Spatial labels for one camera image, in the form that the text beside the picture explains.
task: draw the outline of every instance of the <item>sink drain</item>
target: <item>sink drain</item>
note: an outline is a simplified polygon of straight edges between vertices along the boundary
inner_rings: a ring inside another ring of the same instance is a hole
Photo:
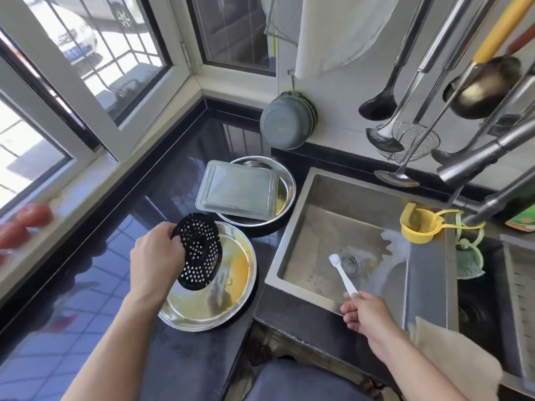
[[[340,256],[340,261],[342,264],[342,269],[344,269],[349,278],[360,276],[364,270],[364,263],[362,259],[353,255],[352,253],[343,252],[342,256]]]

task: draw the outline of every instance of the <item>faucet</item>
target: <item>faucet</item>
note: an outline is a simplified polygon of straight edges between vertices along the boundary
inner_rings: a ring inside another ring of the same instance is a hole
[[[526,186],[535,182],[535,166],[533,166],[500,191],[485,197],[482,202],[460,196],[465,184],[487,166],[496,163],[500,157],[518,148],[533,136],[535,136],[535,118],[515,125],[506,134],[465,155],[452,158],[437,169],[438,176],[445,183],[458,187],[448,204],[450,207],[464,210],[462,222],[465,225],[475,226],[488,220],[501,211],[512,198],[517,197]]]

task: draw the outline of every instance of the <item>white measuring spoon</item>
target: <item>white measuring spoon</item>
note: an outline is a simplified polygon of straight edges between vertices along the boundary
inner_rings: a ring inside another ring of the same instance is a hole
[[[345,273],[344,269],[342,269],[342,262],[340,261],[340,256],[334,253],[331,256],[329,256],[329,261],[336,269],[338,269],[338,273],[340,273],[340,276],[342,277],[342,280],[344,281],[344,285],[346,286],[346,290],[349,293],[349,295],[352,296],[353,294],[358,294],[357,289],[355,288],[353,283],[351,283],[351,280]]]

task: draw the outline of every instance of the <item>yellow strainer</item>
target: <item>yellow strainer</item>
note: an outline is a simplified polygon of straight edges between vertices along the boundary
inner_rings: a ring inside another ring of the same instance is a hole
[[[415,204],[410,202],[405,206],[400,217],[401,234],[412,243],[427,243],[443,228],[479,229],[485,226],[485,222],[475,227],[445,224],[441,215],[448,212],[462,211],[460,209],[443,209],[433,212],[429,209],[415,208]]]

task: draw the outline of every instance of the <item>beige towel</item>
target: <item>beige towel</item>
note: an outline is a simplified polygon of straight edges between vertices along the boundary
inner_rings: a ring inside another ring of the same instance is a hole
[[[470,401],[498,401],[500,362],[466,336],[416,317],[410,340]]]

